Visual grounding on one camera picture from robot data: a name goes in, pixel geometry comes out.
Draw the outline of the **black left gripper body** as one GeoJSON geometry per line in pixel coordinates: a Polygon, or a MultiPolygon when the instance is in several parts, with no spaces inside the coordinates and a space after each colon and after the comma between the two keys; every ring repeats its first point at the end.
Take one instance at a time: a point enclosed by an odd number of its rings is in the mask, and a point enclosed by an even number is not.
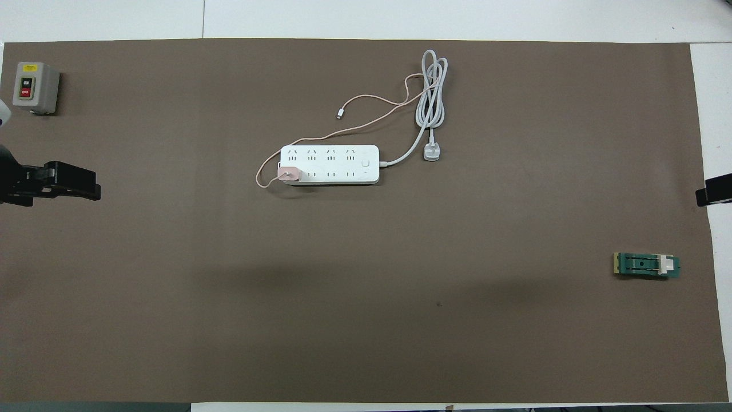
{"type": "Polygon", "coordinates": [[[1,203],[31,207],[35,198],[45,197],[43,185],[46,167],[19,164],[13,154],[1,146],[1,203]]]}

